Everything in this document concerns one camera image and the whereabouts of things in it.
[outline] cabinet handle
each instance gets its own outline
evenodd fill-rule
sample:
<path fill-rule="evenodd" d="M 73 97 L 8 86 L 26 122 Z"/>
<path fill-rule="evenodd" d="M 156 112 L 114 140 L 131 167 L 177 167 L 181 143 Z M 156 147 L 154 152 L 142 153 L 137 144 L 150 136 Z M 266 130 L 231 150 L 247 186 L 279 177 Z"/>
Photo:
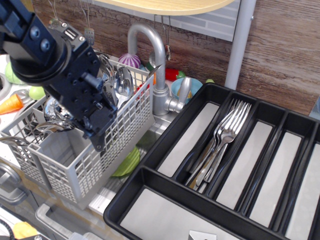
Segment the cabinet handle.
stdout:
<path fill-rule="evenodd" d="M 11 180 L 15 185 L 21 182 L 20 176 L 8 165 L 0 162 L 0 186 Z M 7 202 L 10 205 L 19 205 L 27 198 L 27 194 L 19 188 L 14 189 L 11 192 L 0 188 L 0 199 Z"/>
<path fill-rule="evenodd" d="M 79 235 L 76 232 L 71 232 L 64 226 L 60 225 L 56 221 L 52 220 L 47 216 L 50 207 L 43 203 L 36 211 L 35 211 L 35 218 L 42 223 L 46 228 L 50 229 L 53 233 L 57 234 L 63 239 L 70 239 L 72 235 Z M 83 235 L 83 237 L 87 238 L 88 240 L 102 240 L 100 237 L 94 235 L 91 232 L 88 232 Z"/>

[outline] faucet handle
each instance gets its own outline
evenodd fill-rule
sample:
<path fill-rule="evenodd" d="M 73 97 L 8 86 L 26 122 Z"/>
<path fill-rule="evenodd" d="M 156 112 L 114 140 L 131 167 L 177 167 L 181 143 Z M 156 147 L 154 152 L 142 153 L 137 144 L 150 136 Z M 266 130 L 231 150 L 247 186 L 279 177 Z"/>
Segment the faucet handle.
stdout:
<path fill-rule="evenodd" d="M 179 103 L 185 104 L 192 85 L 191 77 L 184 77 L 180 87 Z"/>

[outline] screw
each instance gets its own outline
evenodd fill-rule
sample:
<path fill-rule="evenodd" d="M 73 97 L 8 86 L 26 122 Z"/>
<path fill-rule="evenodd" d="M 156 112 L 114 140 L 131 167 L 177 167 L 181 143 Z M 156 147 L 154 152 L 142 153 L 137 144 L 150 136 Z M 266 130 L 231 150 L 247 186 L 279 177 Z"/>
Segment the screw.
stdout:
<path fill-rule="evenodd" d="M 37 26 L 33 26 L 31 29 L 30 29 L 30 38 L 32 40 L 36 40 L 40 37 L 40 30 Z"/>
<path fill-rule="evenodd" d="M 42 52 L 46 52 L 50 49 L 50 42 L 48 39 L 44 38 L 40 43 L 40 49 Z"/>

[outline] purple striped ball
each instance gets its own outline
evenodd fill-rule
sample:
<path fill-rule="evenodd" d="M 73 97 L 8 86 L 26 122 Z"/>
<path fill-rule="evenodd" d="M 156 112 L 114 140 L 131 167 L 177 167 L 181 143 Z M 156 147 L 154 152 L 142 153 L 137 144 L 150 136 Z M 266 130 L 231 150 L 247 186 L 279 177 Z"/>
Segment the purple striped ball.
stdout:
<path fill-rule="evenodd" d="M 119 63 L 128 65 L 138 69 L 140 67 L 140 59 L 135 54 L 125 53 L 119 58 Z"/>

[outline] wood paneling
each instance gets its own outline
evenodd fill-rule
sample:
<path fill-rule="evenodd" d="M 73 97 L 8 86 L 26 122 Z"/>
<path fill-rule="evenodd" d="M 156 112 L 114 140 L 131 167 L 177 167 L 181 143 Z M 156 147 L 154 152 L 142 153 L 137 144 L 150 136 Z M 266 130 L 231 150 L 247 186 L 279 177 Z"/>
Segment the wood paneling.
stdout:
<path fill-rule="evenodd" d="M 83 32 L 87 26 L 78 0 L 55 0 L 59 18 Z M 54 14 L 48 0 L 33 0 L 48 23 Z M 127 52 L 127 33 L 137 21 L 150 20 L 90 4 L 94 47 L 119 57 Z M 159 33 L 161 25 L 155 24 Z M 172 60 L 167 66 L 204 82 L 224 85 L 232 43 L 172 27 Z M 138 55 L 148 60 L 151 44 L 138 36 Z M 237 90 L 308 115 L 320 95 L 320 2 L 257 0 Z"/>

